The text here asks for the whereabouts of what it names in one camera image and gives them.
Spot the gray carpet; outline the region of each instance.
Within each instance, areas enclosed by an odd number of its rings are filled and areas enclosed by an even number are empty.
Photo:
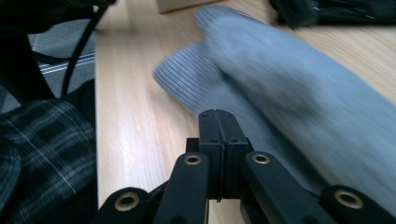
[[[32,50],[58,58],[72,55],[88,20],[70,21],[53,26],[39,35],[30,35]],[[60,97],[67,63],[47,65],[39,63],[44,78],[56,97]],[[83,82],[94,78],[94,34],[83,50],[70,81],[69,91],[78,88]],[[20,104],[0,86],[0,113],[8,112]]]

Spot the ribbed knit fabric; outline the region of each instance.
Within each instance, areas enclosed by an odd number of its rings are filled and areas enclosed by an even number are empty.
[[[320,193],[323,179],[209,58],[205,43],[188,45],[161,62],[154,78],[196,118],[207,109],[233,113],[256,150],[276,156],[303,187]]]
[[[216,9],[223,15],[223,7],[213,7],[208,17]],[[395,105],[341,64],[271,26],[241,16],[203,24],[213,63],[327,181],[360,190],[396,216]]]
[[[200,7],[197,13],[195,13],[195,23],[198,29],[200,29],[200,31],[205,34],[205,30],[211,23],[213,23],[213,21],[224,17],[248,18],[248,15],[229,7],[204,6]]]

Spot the black cable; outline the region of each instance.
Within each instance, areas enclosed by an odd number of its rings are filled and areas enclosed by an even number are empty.
[[[62,85],[62,92],[61,92],[62,96],[65,96],[67,94],[67,91],[69,89],[70,79],[73,75],[73,71],[76,67],[78,58],[81,55],[81,52],[84,50],[85,45],[87,44],[88,39],[91,36],[91,33],[95,29],[99,20],[102,19],[107,8],[108,7],[99,7],[98,8],[96,13],[93,15],[90,23],[88,23],[87,27],[85,28],[84,33],[82,34],[81,38],[79,39],[78,44],[76,45],[76,48],[73,51],[73,55],[70,59],[69,65],[67,65],[66,73],[64,74],[64,83]]]

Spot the wooden table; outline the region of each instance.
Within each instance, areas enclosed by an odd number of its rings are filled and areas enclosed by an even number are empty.
[[[266,1],[216,3],[273,23]],[[203,38],[197,8],[161,15],[154,0],[120,0],[96,33],[96,103],[100,205],[114,191],[151,191],[169,178],[186,138],[198,137],[195,118],[152,78],[166,56]],[[396,103],[394,27],[314,27],[291,31],[361,76]],[[209,223],[242,223],[239,202],[210,204]]]

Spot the plaid fabric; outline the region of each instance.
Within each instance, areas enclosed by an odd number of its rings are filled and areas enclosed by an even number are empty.
[[[95,179],[94,129],[69,103],[0,116],[0,223],[37,223]]]

